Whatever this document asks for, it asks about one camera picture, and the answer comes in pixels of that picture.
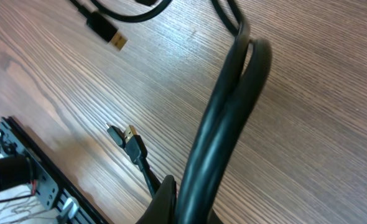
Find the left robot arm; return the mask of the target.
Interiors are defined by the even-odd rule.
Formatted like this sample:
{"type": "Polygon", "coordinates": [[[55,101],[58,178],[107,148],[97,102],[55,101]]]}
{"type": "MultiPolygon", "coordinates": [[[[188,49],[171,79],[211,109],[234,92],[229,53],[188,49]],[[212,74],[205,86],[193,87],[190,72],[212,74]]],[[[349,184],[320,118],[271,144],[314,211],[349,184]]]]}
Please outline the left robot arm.
{"type": "Polygon", "coordinates": [[[0,203],[11,202],[23,198],[30,198],[38,194],[39,181],[36,178],[34,160],[27,152],[31,138],[24,136],[22,131],[11,129],[13,136],[24,146],[22,152],[17,151],[17,144],[4,140],[6,133],[0,129],[0,192],[17,187],[22,184],[30,184],[30,193],[24,196],[0,200],[0,203]]]}

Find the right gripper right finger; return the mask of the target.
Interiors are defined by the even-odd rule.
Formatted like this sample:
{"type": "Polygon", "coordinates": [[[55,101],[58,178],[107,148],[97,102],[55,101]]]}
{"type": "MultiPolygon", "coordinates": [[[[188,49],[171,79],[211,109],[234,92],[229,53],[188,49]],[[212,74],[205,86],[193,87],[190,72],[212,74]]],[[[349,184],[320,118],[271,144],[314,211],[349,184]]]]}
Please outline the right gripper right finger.
{"type": "Polygon", "coordinates": [[[214,209],[210,210],[207,218],[207,224],[223,224],[218,215],[215,213],[214,209]]]}

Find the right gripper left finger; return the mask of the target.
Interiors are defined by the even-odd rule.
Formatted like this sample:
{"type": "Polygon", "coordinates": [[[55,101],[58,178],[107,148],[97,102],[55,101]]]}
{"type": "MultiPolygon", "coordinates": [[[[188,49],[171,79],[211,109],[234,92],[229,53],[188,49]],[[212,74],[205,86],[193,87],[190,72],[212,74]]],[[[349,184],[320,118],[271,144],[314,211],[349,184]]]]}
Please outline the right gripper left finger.
{"type": "Polygon", "coordinates": [[[136,223],[173,224],[176,201],[176,181],[172,175],[167,175],[162,181],[148,208],[136,223]]]}

